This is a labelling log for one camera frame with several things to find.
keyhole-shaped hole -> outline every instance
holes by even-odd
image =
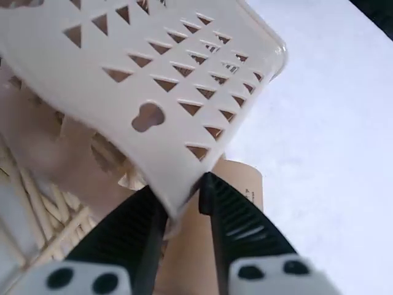
[[[139,114],[131,125],[138,132],[146,132],[150,127],[161,125],[165,121],[163,111],[153,103],[145,103],[139,108]]]

white surface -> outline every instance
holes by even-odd
[[[250,0],[289,63],[232,140],[264,208],[346,295],[393,294],[393,42],[347,0]]]

white clip part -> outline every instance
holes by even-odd
[[[31,269],[12,294],[132,295],[132,290],[123,267],[63,261]]]
[[[296,255],[246,258],[233,262],[229,295],[340,295],[327,277]]]

brown cardboard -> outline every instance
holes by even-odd
[[[262,176],[258,170],[220,159],[213,172],[262,209]],[[219,295],[210,218],[199,214],[198,195],[189,202],[180,232],[168,243],[155,294]]]

triangular hole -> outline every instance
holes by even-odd
[[[152,60],[149,59],[149,58],[140,57],[140,56],[137,56],[137,55],[129,54],[128,56],[131,57],[131,59],[132,59],[133,61],[135,61],[135,63],[136,63],[138,66],[140,66],[141,68],[143,68],[144,66],[148,65],[148,64],[152,61]]]
[[[18,90],[22,88],[22,81],[17,76],[12,76],[8,82]]]
[[[164,54],[170,47],[165,47],[163,45],[158,45],[157,43],[149,42],[149,44],[157,51],[159,54]]]
[[[219,34],[217,34],[217,33],[216,33],[216,36],[217,36],[217,38],[219,38],[219,40],[220,40],[223,44],[228,43],[228,41],[230,40],[230,38],[224,37],[224,36],[219,35]]]
[[[81,8],[80,3],[82,2],[82,0],[70,0],[79,10]]]
[[[198,55],[192,54],[190,53],[190,56],[193,60],[195,60],[199,65],[202,65],[204,63],[204,61],[206,60],[206,58],[204,57],[200,57]]]
[[[253,88],[253,86],[251,86],[250,84],[243,83],[243,85],[247,88],[247,90],[248,90],[248,92],[249,92],[250,94],[252,94],[252,92],[254,92],[254,88]]]
[[[208,49],[213,54],[220,50],[220,47],[217,47],[212,44],[204,43],[204,46],[206,47],[206,49]]]
[[[224,117],[228,120],[228,122],[231,122],[232,119],[235,117],[235,114],[232,114],[231,112],[227,112],[227,111],[222,111],[220,110],[221,114],[224,115]]]
[[[223,85],[228,80],[227,78],[219,77],[219,76],[216,76],[216,75],[211,75],[211,76],[220,85]]]
[[[197,31],[199,31],[199,28],[195,27],[195,26],[190,26],[187,23],[183,23],[183,25],[192,33],[196,33]]]
[[[116,9],[117,14],[121,16],[129,25],[130,23],[130,13],[128,12],[128,6],[124,6],[122,8]]]
[[[154,79],[154,81],[157,82],[157,84],[159,86],[161,86],[166,92],[171,91],[172,88],[177,85],[177,83],[175,83],[175,82],[170,82],[170,81],[161,80],[161,79]]]
[[[105,73],[108,74],[109,77],[111,77],[113,80],[115,80],[117,83],[120,83],[121,81],[124,81],[127,77],[130,77],[132,73],[126,73],[123,71],[119,71],[117,69],[107,69],[103,68]]]
[[[243,98],[235,96],[235,95],[232,95],[232,97],[236,100],[236,102],[239,104],[240,107],[243,106],[243,103],[245,102],[245,100]]]
[[[179,104],[191,115],[194,116],[202,106],[197,106],[195,104],[189,104],[189,103],[181,103]]]
[[[222,129],[206,127],[206,126],[204,126],[204,128],[211,134],[211,136],[214,137],[215,140],[218,140],[222,134]]]
[[[179,73],[182,74],[183,77],[187,77],[189,74],[192,73],[192,69],[183,68],[181,66],[173,66]]]
[[[242,63],[244,63],[248,57],[245,57],[244,55],[240,55],[240,54],[235,54],[236,57],[238,58],[239,61],[241,61]]]
[[[108,36],[108,23],[106,14],[94,18],[92,22],[99,28],[106,36]]]
[[[137,3],[140,6],[140,8],[144,10],[144,12],[149,14],[149,5],[147,3],[147,0],[138,0]]]
[[[201,16],[201,15],[198,15],[198,18],[201,20],[201,22],[203,22],[203,24],[204,25],[208,25],[208,24],[210,24],[211,23],[211,20],[208,20],[207,18],[205,18],[205,17],[203,17],[203,16]]]
[[[231,65],[231,64],[229,64],[229,63],[222,63],[222,65],[223,65],[226,69],[228,69],[232,74],[236,73],[236,71],[239,69],[238,66],[234,66],[234,65]]]
[[[259,82],[262,81],[263,77],[262,77],[261,74],[258,74],[258,73],[256,73],[256,72],[254,72],[254,75],[256,76],[256,78],[258,79]]]
[[[192,152],[199,161],[202,161],[203,158],[206,157],[206,154],[209,151],[208,149],[199,146],[186,146],[186,148],[189,149],[189,151]]]
[[[182,35],[180,35],[180,34],[175,34],[175,33],[170,33],[170,32],[168,32],[168,35],[170,35],[171,38],[172,38],[176,43],[180,43],[180,42],[182,42],[183,40],[185,40],[185,39],[187,38],[187,37],[182,36]]]
[[[82,30],[81,30],[80,25],[75,26],[71,29],[67,29],[66,31],[64,31],[64,35],[66,35],[68,37],[68,39],[70,39],[72,41],[72,43],[74,43],[76,46],[81,48],[81,46],[82,46]]]
[[[206,97],[208,100],[215,94],[215,91],[211,90],[206,90],[202,88],[196,88],[204,97]]]

